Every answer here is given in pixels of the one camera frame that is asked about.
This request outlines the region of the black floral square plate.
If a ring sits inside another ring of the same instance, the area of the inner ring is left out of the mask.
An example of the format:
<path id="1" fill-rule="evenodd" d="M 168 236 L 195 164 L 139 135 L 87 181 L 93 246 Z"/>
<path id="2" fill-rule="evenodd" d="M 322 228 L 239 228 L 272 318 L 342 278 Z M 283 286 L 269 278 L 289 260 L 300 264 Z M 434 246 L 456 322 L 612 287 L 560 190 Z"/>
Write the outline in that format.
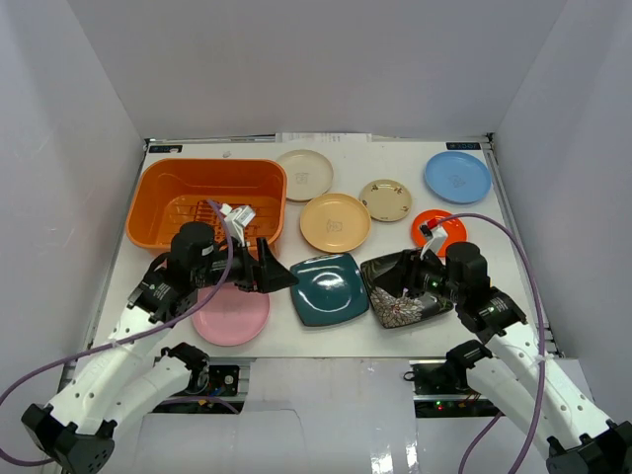
<path id="1" fill-rule="evenodd" d="M 387 254 L 364 261 L 360 265 L 370 305 L 380 325 L 385 329 L 402 328 L 451 311 L 453 303 L 444 298 L 427 293 L 416 298 L 395 297 L 376 283 L 379 277 L 395 267 L 399 256 L 399 253 Z"/>

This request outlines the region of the orange round plate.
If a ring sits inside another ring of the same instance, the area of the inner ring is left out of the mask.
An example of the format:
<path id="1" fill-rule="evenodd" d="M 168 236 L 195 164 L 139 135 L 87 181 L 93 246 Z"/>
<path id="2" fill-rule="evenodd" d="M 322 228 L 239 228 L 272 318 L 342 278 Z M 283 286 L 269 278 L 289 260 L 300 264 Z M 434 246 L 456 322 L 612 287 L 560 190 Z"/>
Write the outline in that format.
<path id="1" fill-rule="evenodd" d="M 411 226 L 411 238 L 417 247 L 423 247 L 426 244 L 426 237 L 423 235 L 420 227 L 427 221 L 448 217 L 449 212 L 442 209 L 427 209 L 418 214 Z M 453 219 L 442 224 L 443 229 L 447 233 L 447 238 L 440 250 L 436 253 L 439 257 L 445 256 L 445 251 L 450 244 L 456 242 L 465 242 L 467 240 L 467 230 L 465 225 L 459 219 Z"/>

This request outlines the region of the pink round plate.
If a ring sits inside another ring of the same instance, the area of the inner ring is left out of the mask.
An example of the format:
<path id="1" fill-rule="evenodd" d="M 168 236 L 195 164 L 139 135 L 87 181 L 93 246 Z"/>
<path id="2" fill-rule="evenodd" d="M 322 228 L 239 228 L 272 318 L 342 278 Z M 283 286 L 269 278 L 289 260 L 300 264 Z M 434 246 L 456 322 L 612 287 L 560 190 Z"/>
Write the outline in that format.
<path id="1" fill-rule="evenodd" d="M 271 310 L 270 297 L 223 285 L 203 308 L 192 316 L 194 328 L 207 342 L 236 347 L 255 339 L 265 328 Z"/>

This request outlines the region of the teal square plate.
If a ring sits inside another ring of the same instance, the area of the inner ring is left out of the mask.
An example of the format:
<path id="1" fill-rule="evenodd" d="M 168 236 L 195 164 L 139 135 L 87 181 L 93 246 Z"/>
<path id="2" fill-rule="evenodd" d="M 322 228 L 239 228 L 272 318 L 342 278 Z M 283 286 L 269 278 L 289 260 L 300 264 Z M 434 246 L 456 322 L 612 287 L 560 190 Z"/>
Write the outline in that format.
<path id="1" fill-rule="evenodd" d="M 292 304 L 306 327 L 347 323 L 369 309 L 359 267 L 349 253 L 308 259 L 290 271 L 298 278 L 290 288 Z"/>

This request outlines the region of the yellow round plate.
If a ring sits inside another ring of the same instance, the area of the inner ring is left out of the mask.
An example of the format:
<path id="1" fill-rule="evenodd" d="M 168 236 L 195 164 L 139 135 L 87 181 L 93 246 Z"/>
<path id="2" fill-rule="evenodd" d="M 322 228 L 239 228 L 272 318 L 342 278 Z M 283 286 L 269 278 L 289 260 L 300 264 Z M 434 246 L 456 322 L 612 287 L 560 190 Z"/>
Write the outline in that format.
<path id="1" fill-rule="evenodd" d="M 357 198 L 329 193 L 309 201 L 302 209 L 299 228 L 317 250 L 346 253 L 359 247 L 370 234 L 371 217 Z"/>

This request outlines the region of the cream round plate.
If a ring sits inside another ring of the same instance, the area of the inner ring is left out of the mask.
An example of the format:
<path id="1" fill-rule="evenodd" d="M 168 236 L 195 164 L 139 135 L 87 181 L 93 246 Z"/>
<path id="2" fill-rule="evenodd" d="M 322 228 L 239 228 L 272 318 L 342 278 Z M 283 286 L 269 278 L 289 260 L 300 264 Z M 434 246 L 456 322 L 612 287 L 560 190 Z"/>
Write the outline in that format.
<path id="1" fill-rule="evenodd" d="M 310 201 L 325 194 L 333 184 L 332 163 L 319 152 L 293 150 L 280 155 L 276 162 L 286 174 L 286 198 L 289 200 Z"/>

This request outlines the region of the blue round plate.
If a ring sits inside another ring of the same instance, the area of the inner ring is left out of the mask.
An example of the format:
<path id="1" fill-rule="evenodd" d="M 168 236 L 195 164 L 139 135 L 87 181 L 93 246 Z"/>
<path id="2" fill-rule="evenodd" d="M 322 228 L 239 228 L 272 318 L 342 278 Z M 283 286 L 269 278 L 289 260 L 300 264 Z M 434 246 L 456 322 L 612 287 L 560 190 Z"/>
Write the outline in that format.
<path id="1" fill-rule="evenodd" d="M 424 179 L 434 194 L 457 204 L 478 202 L 492 187 L 491 174 L 483 162 L 460 151 L 433 156 L 425 167 Z"/>

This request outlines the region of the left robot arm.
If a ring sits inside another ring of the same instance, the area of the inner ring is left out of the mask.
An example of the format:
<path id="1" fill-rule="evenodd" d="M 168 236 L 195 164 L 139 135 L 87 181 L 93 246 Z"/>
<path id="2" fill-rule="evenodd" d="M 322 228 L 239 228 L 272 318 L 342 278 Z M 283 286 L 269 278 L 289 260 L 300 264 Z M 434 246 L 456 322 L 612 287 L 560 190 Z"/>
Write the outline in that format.
<path id="1" fill-rule="evenodd" d="M 187 343 L 163 349 L 149 371 L 132 376 L 195 310 L 200 290 L 217 291 L 228 282 L 241 291 L 271 293 L 297 284 L 266 239 L 258 239 L 257 251 L 252 257 L 235 238 L 222 249 L 211 225 L 184 224 L 129 296 L 108 347 L 91 355 L 49 402 L 25 411 L 22 423 L 36 445 L 68 473 L 97 473 L 127 425 L 175 394 L 204 391 L 209 357 Z"/>

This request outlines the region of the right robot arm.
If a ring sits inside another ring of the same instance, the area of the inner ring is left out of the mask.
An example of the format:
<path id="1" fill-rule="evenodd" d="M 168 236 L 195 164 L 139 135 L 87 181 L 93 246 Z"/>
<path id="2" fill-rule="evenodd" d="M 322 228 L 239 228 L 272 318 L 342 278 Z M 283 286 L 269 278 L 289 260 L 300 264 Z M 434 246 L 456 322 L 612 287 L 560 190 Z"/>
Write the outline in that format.
<path id="1" fill-rule="evenodd" d="M 476 338 L 446 355 L 446 383 L 490 400 L 536 447 L 550 473 L 628 473 L 631 425 L 614 422 L 541 348 L 525 314 L 492 286 L 487 262 L 471 243 L 456 243 L 440 260 L 430 250 L 402 253 L 399 288 L 453 302 Z"/>

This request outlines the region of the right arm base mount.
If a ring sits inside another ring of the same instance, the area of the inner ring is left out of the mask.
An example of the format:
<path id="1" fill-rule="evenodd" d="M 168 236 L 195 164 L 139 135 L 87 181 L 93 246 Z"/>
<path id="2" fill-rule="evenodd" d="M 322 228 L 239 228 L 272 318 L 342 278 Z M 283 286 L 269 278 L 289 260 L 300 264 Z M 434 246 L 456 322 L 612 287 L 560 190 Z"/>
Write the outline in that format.
<path id="1" fill-rule="evenodd" d="M 484 396 L 449 378 L 443 359 L 412 360 L 402 378 L 413 387 L 417 419 L 485 418 L 499 410 Z"/>

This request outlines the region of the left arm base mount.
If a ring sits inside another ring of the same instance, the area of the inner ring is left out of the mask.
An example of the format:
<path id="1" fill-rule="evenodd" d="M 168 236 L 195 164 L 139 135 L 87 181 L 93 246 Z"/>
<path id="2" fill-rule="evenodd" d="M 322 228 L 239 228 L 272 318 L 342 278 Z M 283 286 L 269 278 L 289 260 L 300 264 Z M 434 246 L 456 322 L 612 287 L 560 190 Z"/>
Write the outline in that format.
<path id="1" fill-rule="evenodd" d="M 239 365 L 212 365 L 204 389 L 183 391 L 153 410 L 157 414 L 237 415 L 244 405 Z"/>

